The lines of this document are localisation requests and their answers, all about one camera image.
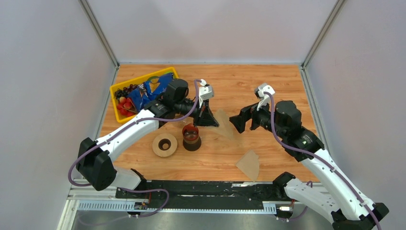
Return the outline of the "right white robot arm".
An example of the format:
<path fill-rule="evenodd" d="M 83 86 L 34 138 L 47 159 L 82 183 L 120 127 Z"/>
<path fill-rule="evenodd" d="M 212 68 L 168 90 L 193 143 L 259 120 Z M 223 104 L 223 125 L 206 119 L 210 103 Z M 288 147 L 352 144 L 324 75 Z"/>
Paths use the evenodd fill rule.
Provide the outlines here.
<path fill-rule="evenodd" d="M 322 141 L 302 125 L 302 113 L 293 101 L 280 101 L 273 106 L 249 105 L 229 121 L 239 133 L 247 121 L 251 130 L 262 127 L 272 132 L 285 151 L 309 169 L 328 191 L 325 195 L 300 182 L 288 172 L 273 183 L 279 200 L 297 200 L 327 219 L 335 230 L 371 230 L 381 228 L 380 221 L 389 213 L 383 203 L 375 203 L 362 193 L 331 158 Z"/>

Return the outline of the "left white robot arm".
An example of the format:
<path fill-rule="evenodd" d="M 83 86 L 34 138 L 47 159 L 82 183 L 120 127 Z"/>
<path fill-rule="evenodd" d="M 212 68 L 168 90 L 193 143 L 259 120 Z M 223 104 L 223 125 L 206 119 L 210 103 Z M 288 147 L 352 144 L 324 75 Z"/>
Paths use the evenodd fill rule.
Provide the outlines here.
<path fill-rule="evenodd" d="M 84 139 L 78 158 L 68 171 L 70 183 L 79 186 L 71 177 L 73 169 L 76 169 L 87 180 L 85 186 L 92 186 L 97 191 L 109 186 L 125 188 L 134 198 L 142 198 L 147 191 L 142 175 L 136 170 L 116 167 L 113 163 L 143 136 L 168 122 L 176 122 L 176 114 L 181 115 L 179 120 L 193 118 L 195 126 L 218 127 L 219 123 L 209 107 L 209 100 L 214 96 L 212 85 L 201 79 L 194 81 L 194 87 L 196 96 L 193 100 L 188 99 L 188 83 L 183 79 L 173 79 L 130 121 L 97 140 Z"/>

